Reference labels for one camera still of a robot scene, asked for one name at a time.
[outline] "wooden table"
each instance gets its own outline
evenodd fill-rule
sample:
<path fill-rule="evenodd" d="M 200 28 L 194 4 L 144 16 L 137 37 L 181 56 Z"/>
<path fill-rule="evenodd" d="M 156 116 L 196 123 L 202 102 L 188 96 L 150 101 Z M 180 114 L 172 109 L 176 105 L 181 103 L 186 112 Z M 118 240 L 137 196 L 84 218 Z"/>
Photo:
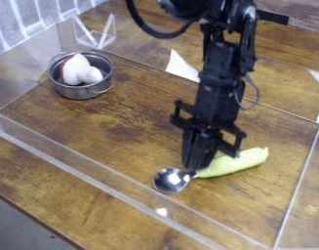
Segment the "wooden table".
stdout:
<path fill-rule="evenodd" d="M 149 21 L 169 25 L 148 11 L 145 3 L 141 8 Z M 97 7 L 81 19 L 96 28 L 109 12 L 126 14 L 121 1 Z M 188 35 L 194 34 L 193 27 Z M 198 41 L 197 35 L 193 43 L 177 40 L 174 46 L 181 51 L 184 46 L 196 49 Z M 267 146 L 271 157 L 259 168 L 215 180 L 196 180 L 173 196 L 184 206 L 241 233 L 260 249 L 275 245 L 317 131 L 312 121 L 319 112 L 319 84 L 303 67 L 292 65 L 319 70 L 316 45 L 319 34 L 260 23 L 257 52 L 263 57 L 253 78 L 263 90 L 263 105 L 241 113 L 237 124 L 248 134 L 243 147 Z M 17 49 L 9 52 L 0 58 L 0 65 L 5 57 L 19 54 Z M 0 114 L 150 187 L 150 177 L 161 167 L 181 166 L 181 131 L 169 124 L 168 117 L 176 98 L 192 102 L 196 84 L 104 55 L 114 65 L 114 88 L 106 95 L 85 102 L 62 99 L 44 74 L 40 84 L 5 105 Z M 197 65 L 197 57 L 190 60 Z M 0 81 L 9 84 L 13 81 L 6 73 L 0 70 Z M 2 137 L 0 197 L 80 248 L 207 249 L 185 230 L 154 220 Z M 249 247 L 224 233 L 208 233 L 231 249 Z"/>

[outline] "metal bowl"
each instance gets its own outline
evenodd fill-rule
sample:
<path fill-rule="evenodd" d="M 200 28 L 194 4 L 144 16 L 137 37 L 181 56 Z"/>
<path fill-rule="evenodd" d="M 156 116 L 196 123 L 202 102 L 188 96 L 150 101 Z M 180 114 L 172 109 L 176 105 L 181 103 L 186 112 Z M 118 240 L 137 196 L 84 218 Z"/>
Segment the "metal bowl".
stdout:
<path fill-rule="evenodd" d="M 81 83 L 77 86 L 70 86 L 65 84 L 61 78 L 60 67 L 64 59 L 73 54 L 74 53 L 60 54 L 52 59 L 49 79 L 53 81 L 56 90 L 62 97 L 73 100 L 85 100 L 97 97 L 112 88 L 112 63 L 102 55 L 94 52 L 80 53 L 86 58 L 90 66 L 97 67 L 101 71 L 102 80 L 92 84 Z"/>

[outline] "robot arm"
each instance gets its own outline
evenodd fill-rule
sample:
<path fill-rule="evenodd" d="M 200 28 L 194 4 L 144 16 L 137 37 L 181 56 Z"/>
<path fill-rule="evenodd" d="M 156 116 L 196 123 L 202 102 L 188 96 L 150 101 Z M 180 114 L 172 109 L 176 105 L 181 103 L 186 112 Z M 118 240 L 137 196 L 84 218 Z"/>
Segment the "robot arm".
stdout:
<path fill-rule="evenodd" d="M 170 116 L 170 123 L 184 130 L 182 164 L 193 171 L 208 166 L 217 150 L 229 156 L 239 155 L 245 133 L 236 127 L 235 120 L 244 91 L 241 79 L 256 61 L 256 8 L 252 0 L 158 0 L 165 12 L 185 23 L 178 31 L 161 34 L 142 22 L 133 0 L 126 3 L 136 24 L 157 38 L 176 37 L 192 22 L 200 22 L 204 65 L 194 102 L 190 105 L 176 101 Z M 225 40 L 225 30 L 239 34 L 239 43 Z M 181 118 L 181 111 L 189 115 L 188 119 Z M 235 136 L 232 144 L 225 141 L 223 132 Z"/>

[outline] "spoon handle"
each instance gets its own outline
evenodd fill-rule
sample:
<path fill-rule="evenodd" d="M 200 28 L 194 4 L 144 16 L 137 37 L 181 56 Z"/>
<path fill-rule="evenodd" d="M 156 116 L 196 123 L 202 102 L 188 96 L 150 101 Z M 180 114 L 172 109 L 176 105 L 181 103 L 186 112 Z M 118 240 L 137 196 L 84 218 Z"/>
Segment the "spoon handle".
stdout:
<path fill-rule="evenodd" d="M 232 174 L 239 170 L 251 168 L 261 164 L 268 157 L 268 148 L 255 147 L 239 153 L 239 157 L 231 158 L 228 155 L 213 159 L 207 168 L 196 170 L 198 178 L 209 178 Z"/>

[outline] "white tiled wall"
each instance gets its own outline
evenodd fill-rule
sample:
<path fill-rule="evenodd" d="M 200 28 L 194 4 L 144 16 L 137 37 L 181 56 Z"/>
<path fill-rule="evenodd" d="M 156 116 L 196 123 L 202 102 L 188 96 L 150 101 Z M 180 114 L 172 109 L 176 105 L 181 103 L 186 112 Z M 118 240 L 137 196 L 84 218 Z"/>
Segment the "white tiled wall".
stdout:
<path fill-rule="evenodd" d="M 50 24 L 106 0 L 0 0 L 0 54 Z"/>

